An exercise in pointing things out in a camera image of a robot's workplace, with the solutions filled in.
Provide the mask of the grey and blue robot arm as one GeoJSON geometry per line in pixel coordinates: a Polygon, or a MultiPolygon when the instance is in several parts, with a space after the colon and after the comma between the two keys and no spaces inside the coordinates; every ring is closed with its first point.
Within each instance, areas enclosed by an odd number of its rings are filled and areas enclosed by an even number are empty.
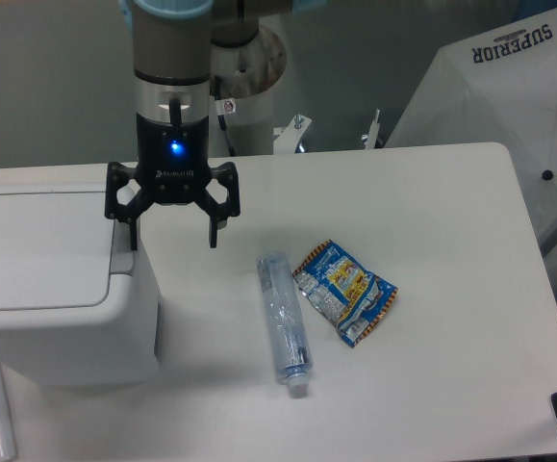
{"type": "Polygon", "coordinates": [[[271,60],[255,50],[263,16],[319,7],[318,1],[122,1],[132,31],[138,163],[108,165],[105,216],[128,225],[153,204],[199,206],[210,219],[210,246],[241,212],[233,162],[210,167],[212,98],[268,88],[271,60]]]}

